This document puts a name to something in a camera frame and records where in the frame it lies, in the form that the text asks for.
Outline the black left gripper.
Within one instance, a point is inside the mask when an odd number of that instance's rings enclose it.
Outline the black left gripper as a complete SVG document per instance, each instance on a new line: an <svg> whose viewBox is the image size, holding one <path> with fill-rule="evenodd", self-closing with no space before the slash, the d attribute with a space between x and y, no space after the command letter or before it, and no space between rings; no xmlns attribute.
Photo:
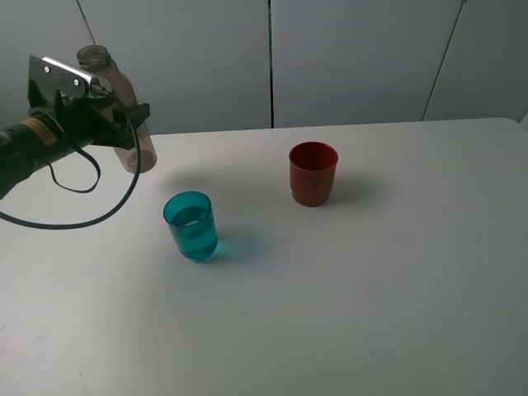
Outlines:
<svg viewBox="0 0 528 396"><path fill-rule="evenodd" d="M132 129L149 118L149 104L131 107L115 103L113 95L97 99L72 99L61 92L52 102L36 103L28 115L48 124L62 140L84 147L88 144L118 149L135 149ZM111 106L112 120L101 109Z"/></svg>

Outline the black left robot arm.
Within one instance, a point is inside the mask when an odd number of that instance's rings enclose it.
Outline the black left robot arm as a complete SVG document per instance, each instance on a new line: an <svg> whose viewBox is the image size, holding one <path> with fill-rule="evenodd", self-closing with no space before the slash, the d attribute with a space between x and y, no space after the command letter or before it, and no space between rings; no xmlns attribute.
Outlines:
<svg viewBox="0 0 528 396"><path fill-rule="evenodd" d="M31 174L88 145L132 149L128 127L150 116L149 104L121 109L112 94L69 97L28 82L28 117L1 129L1 196Z"/></svg>

